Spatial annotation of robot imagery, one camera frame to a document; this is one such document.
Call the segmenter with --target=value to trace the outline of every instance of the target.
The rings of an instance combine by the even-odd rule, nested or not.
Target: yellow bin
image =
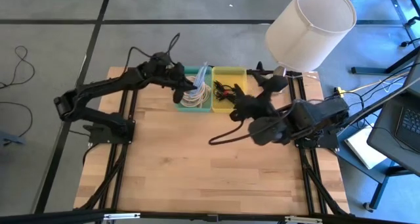
[[[245,68],[215,66],[213,67],[211,74],[213,75],[213,81],[217,80],[223,85],[229,85],[231,87],[234,87],[234,84],[236,83],[241,87],[245,94],[247,93],[247,70]],[[227,99],[219,102],[216,97],[213,97],[213,105],[211,108],[216,113],[231,113],[234,105]]]

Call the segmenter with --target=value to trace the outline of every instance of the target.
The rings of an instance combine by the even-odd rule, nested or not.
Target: wooden table
[[[109,78],[121,74],[113,67]],[[307,73],[318,77],[316,72]],[[248,94],[261,88],[248,77]],[[304,77],[308,99],[323,99],[317,79]],[[121,92],[102,97],[99,109],[117,112]],[[291,102],[289,89],[273,95],[276,108]],[[293,143],[255,145],[251,139],[210,146],[211,137],[238,126],[228,114],[177,112],[172,91],[149,85],[138,92],[135,137],[129,146],[118,210],[136,212],[252,213],[306,215],[299,151]],[[228,138],[245,135],[244,126]],[[102,182],[110,145],[99,145],[86,158],[74,207],[83,205]],[[337,157],[318,149],[322,182],[348,211]],[[113,185],[108,193],[110,207]],[[319,211],[316,189],[315,210]]]

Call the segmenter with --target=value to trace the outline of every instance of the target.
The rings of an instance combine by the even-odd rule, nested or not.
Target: laptop keyboard
[[[402,114],[401,126],[420,135],[420,113],[405,108]]]

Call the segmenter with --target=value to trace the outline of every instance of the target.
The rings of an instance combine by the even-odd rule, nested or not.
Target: gray floor
[[[398,20],[389,0],[351,0],[358,19]],[[398,0],[405,13],[412,14],[408,0]],[[290,0],[110,0],[106,19],[166,19],[166,18],[275,18]],[[96,18],[102,0],[0,0],[0,18]],[[199,65],[207,61],[219,66],[255,67],[261,60],[265,68],[275,64],[265,48],[264,34],[268,26],[258,25],[145,25],[103,26],[94,50],[86,82],[104,79],[110,66],[125,62],[130,46],[147,53],[166,49],[177,33],[181,38],[172,51],[175,60],[185,65]],[[0,25],[0,81],[9,82],[17,45],[25,45],[28,60],[37,73],[25,85],[0,90],[0,101],[21,102],[33,111],[33,127],[25,136],[27,144],[0,148],[0,215],[29,213],[45,172],[54,140],[60,125],[53,106],[53,98],[74,86],[92,33],[93,26],[31,26]],[[386,67],[404,56],[412,47],[399,48],[408,39],[406,31],[398,26],[357,26],[317,69],[324,95],[341,86],[353,89],[382,79],[375,76],[349,74],[352,66]],[[145,60],[134,55],[131,66]],[[21,66],[18,79],[30,71]],[[378,92],[370,100],[386,95]],[[346,96],[349,103],[356,97]],[[98,100],[90,106],[97,107]],[[0,104],[0,130],[11,133],[23,131],[29,123],[28,113],[21,108]],[[72,129],[83,131],[82,123]],[[87,138],[69,135],[58,175],[51,191],[47,211],[70,210],[81,173],[81,157]],[[391,178],[378,210],[369,213],[361,208],[370,201],[376,184],[370,178],[340,162],[346,194],[352,213],[360,217],[418,222],[420,179],[410,175]],[[189,222],[143,220],[149,223]]]

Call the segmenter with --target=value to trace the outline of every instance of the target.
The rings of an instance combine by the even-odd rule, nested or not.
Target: white lamp shade
[[[356,24],[350,0],[292,0],[266,33],[266,45],[286,70],[315,70]]]

